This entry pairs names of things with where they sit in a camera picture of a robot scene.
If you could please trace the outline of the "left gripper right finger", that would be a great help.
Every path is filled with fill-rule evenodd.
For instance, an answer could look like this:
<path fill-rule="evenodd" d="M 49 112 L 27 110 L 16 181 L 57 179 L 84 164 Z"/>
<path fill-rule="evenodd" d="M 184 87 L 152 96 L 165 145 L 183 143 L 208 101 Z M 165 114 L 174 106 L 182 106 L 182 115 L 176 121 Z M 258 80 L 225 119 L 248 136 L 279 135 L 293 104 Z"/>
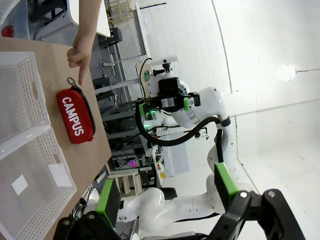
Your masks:
<path fill-rule="evenodd" d="M 267 240 L 305 239 L 279 189 L 268 189 L 261 195 L 239 190 L 222 162 L 214 165 L 214 183 L 225 213 L 208 235 L 210 240 L 236 240 L 248 221 L 257 222 Z"/>

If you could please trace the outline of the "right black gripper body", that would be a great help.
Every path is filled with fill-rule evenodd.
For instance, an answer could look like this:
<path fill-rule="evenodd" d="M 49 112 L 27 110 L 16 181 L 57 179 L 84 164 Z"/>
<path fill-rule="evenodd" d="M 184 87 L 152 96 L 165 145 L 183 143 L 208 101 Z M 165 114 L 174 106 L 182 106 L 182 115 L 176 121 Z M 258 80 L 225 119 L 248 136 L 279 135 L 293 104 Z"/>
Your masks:
<path fill-rule="evenodd" d="M 177 112 L 185 107 L 185 96 L 182 94 L 160 95 L 160 109 L 169 113 Z"/>

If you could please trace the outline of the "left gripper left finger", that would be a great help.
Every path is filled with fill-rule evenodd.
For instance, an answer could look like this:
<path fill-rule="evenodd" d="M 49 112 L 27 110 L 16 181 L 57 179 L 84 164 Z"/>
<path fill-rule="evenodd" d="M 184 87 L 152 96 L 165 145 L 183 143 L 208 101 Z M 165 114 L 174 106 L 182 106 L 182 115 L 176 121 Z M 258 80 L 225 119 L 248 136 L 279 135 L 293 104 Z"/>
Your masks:
<path fill-rule="evenodd" d="M 75 220 L 61 218 L 56 226 L 54 240 L 120 240 L 116 233 L 116 221 L 121 195 L 116 182 L 105 181 L 96 207 Z"/>

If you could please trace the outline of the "person right hand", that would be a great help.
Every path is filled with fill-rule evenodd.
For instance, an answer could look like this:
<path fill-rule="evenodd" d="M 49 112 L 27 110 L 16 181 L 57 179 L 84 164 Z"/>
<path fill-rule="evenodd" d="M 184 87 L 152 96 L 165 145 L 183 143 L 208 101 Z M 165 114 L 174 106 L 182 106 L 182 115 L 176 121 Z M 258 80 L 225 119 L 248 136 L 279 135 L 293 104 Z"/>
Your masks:
<path fill-rule="evenodd" d="M 79 67 L 79 85 L 83 84 L 85 73 L 90 65 L 94 39 L 94 35 L 78 33 L 74 39 L 73 47 L 67 51 L 67 61 L 69 67 Z"/>

